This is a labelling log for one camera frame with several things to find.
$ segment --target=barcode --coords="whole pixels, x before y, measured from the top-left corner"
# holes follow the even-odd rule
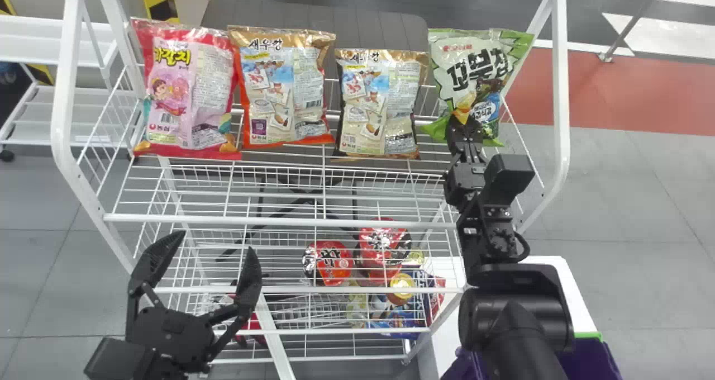
[[[169,113],[162,113],[161,114],[161,123],[169,123],[170,125],[173,125],[174,123],[176,123],[176,120]]]

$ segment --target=black cable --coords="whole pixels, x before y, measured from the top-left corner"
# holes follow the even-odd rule
[[[523,252],[521,252],[520,255],[516,256],[514,258],[514,263],[518,263],[519,261],[527,258],[529,256],[529,253],[531,253],[531,247],[529,246],[529,242],[524,239],[524,237],[521,235],[519,232],[514,232],[514,237],[521,243],[521,247],[524,249]]]

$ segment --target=metal shelf rack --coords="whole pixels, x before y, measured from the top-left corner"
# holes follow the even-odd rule
[[[138,99],[144,81],[125,30],[127,16],[118,0],[101,0],[123,62],[110,100],[125,97],[132,102],[125,103],[128,108],[111,107],[108,102],[110,107],[102,108],[79,156],[73,154],[70,128],[79,99],[74,82],[80,27],[88,18],[82,13],[83,1],[65,0],[51,144],[58,168],[92,222],[128,271],[146,246],[172,230],[186,230],[177,257],[156,289],[165,303],[182,311],[198,314],[227,301],[248,245],[257,250],[268,274],[252,319],[256,326],[240,332],[253,339],[245,345],[231,344],[212,364],[273,362],[282,378],[294,378],[291,362],[398,359],[408,363],[413,359],[429,342],[431,332],[454,311],[465,287],[454,233],[457,214],[442,198],[442,172],[450,156],[446,146],[419,135],[420,160],[333,158],[332,145],[245,150],[242,161],[142,156],[123,172],[117,194],[106,197],[109,172],[117,169],[117,158],[123,158],[124,149],[132,149],[143,131]],[[549,15],[554,24],[556,171],[549,183],[538,174],[513,205],[520,231],[559,192],[569,167],[565,0],[543,0],[528,30],[538,35]],[[334,129],[339,118],[336,80],[326,79],[325,85],[328,119]],[[500,138],[506,146],[486,153],[531,155],[505,99],[504,103]],[[234,130],[240,132],[243,112],[234,106]],[[416,103],[416,123],[424,125],[436,117],[434,87],[424,85]],[[104,141],[103,136],[118,141]],[[379,278],[355,283],[361,277],[353,269],[354,281],[329,287],[303,273],[301,256],[307,245],[338,240],[354,248],[358,230],[374,227],[372,219],[377,217],[394,219],[381,221],[381,227],[406,228],[413,250],[419,250],[414,258],[418,270],[445,280],[444,286],[427,282],[405,290],[421,296],[444,295],[444,300],[436,298],[435,314],[431,309],[418,314],[429,326],[373,327],[379,319],[373,317],[371,298],[391,291]],[[135,244],[127,245],[118,233],[117,225],[123,222],[141,225]],[[356,308],[350,304],[355,300],[366,304],[358,301],[362,307]],[[214,331],[220,334],[222,327]],[[381,335],[390,333],[416,333],[417,339]]]
[[[87,15],[84,5],[81,13]],[[78,38],[77,66],[99,69],[105,87],[74,89],[77,100],[70,135],[71,145],[78,147],[89,140],[92,127],[104,108],[131,108],[135,101],[134,97],[126,97],[121,90],[112,92],[115,86],[112,83],[112,66],[117,57],[117,42],[112,27],[107,23],[90,23],[88,16],[85,21]],[[0,15],[0,60],[20,63],[32,80],[20,102],[0,127],[0,151],[7,145],[50,145],[54,87],[39,83],[24,64],[57,65],[63,27],[62,20]],[[122,130],[124,127],[113,125],[112,128]],[[93,141],[116,143],[118,138],[112,135],[95,136]]]

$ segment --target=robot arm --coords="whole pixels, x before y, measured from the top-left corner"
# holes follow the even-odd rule
[[[146,248],[128,282],[125,341],[105,337],[84,373],[91,380],[185,379],[187,373],[208,373],[208,363],[229,343],[253,313],[263,277],[252,248],[243,262],[236,298],[227,306],[193,316],[164,306],[154,292],[184,240],[183,230],[171,233]],[[139,309],[141,297],[152,306]],[[212,327],[235,317],[222,336]]]
[[[534,176],[531,162],[496,154],[486,164],[472,117],[466,125],[450,117],[445,138],[452,154],[445,199],[460,212],[457,235],[475,287],[460,301],[462,347],[481,353],[492,380],[566,380],[555,352],[570,347],[574,330],[559,275],[549,265],[517,264],[530,249],[510,206]]]

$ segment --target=purple cloth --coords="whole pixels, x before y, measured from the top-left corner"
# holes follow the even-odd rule
[[[574,351],[559,354],[559,361],[570,380],[623,380],[605,342],[596,338],[575,339]],[[457,349],[457,359],[442,375],[442,380],[488,380],[477,354]]]

